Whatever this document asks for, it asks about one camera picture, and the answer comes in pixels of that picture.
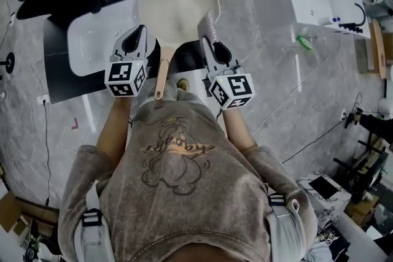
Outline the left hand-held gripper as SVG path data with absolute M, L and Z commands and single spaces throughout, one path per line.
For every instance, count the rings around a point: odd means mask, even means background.
M 135 52 L 139 41 L 141 51 Z M 105 68 L 105 85 L 114 97 L 138 96 L 147 79 L 146 57 L 154 48 L 155 38 L 143 25 L 129 29 L 116 40 Z

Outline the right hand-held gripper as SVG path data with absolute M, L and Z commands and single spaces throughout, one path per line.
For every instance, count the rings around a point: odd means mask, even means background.
M 208 99 L 215 100 L 222 110 L 244 107 L 255 96 L 251 74 L 222 42 L 211 45 L 203 36 L 201 52 L 208 70 L 203 80 Z

